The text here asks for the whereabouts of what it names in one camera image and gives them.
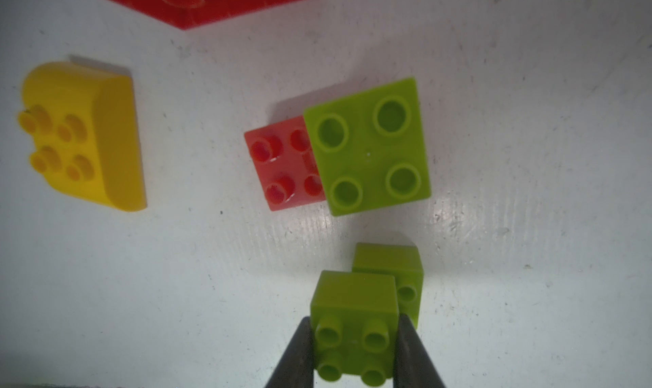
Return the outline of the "green lego brick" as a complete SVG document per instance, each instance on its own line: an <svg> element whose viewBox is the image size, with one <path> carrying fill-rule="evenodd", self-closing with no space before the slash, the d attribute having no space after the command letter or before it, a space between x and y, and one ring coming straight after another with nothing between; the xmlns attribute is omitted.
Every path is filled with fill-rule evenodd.
<svg viewBox="0 0 652 388"><path fill-rule="evenodd" d="M357 375L378 387L392 378L400 317L392 276L324 270L310 309L314 367L323 380Z"/></svg>
<svg viewBox="0 0 652 388"><path fill-rule="evenodd" d="M431 196L414 78L309 107L303 117L333 216Z"/></svg>
<svg viewBox="0 0 652 388"><path fill-rule="evenodd" d="M424 268L416 246L357 243L352 270L393 276L399 311L407 314L414 328L418 328Z"/></svg>

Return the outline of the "green lego brick front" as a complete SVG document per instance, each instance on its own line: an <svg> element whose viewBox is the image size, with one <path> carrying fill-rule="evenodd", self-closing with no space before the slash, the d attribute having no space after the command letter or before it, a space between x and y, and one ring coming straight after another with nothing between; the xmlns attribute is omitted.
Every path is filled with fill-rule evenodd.
<svg viewBox="0 0 652 388"><path fill-rule="evenodd" d="M378 387L392 378L400 317L392 276L324 270L310 309L314 367L323 380L357 375Z"/></svg>

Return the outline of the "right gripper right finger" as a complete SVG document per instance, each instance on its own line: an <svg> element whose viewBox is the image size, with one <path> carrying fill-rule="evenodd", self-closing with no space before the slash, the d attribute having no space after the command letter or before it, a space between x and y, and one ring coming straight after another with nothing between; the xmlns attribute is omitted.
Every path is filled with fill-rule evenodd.
<svg viewBox="0 0 652 388"><path fill-rule="evenodd" d="M394 388L445 388L412 320L401 313L398 320L393 365Z"/></svg>

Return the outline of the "small red lego brick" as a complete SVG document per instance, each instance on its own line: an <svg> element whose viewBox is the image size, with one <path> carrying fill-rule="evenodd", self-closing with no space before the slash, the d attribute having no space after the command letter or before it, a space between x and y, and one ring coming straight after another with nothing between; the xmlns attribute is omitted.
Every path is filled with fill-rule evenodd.
<svg viewBox="0 0 652 388"><path fill-rule="evenodd" d="M248 131L244 140L271 211L326 200L302 116Z"/></svg>

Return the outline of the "yellow long lego brick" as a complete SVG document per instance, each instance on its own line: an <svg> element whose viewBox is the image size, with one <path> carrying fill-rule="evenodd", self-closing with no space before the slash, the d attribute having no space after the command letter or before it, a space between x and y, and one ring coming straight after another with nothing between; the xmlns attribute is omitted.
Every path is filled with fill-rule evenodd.
<svg viewBox="0 0 652 388"><path fill-rule="evenodd" d="M22 85L21 128L32 168L57 191L113 207L147 206L132 79L72 62L33 69Z"/></svg>

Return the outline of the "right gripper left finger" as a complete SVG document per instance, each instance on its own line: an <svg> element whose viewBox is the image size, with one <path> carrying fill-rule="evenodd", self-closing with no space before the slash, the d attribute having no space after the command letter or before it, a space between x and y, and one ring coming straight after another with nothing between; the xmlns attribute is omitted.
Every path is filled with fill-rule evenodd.
<svg viewBox="0 0 652 388"><path fill-rule="evenodd" d="M265 387L314 388L313 336L309 316L300 321Z"/></svg>

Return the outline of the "green lego brick back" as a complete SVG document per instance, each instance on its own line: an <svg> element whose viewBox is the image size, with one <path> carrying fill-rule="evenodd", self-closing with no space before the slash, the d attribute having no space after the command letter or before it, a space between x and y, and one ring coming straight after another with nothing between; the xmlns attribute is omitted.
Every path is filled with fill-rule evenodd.
<svg viewBox="0 0 652 388"><path fill-rule="evenodd" d="M333 216L431 196L414 78L309 107L303 117Z"/></svg>

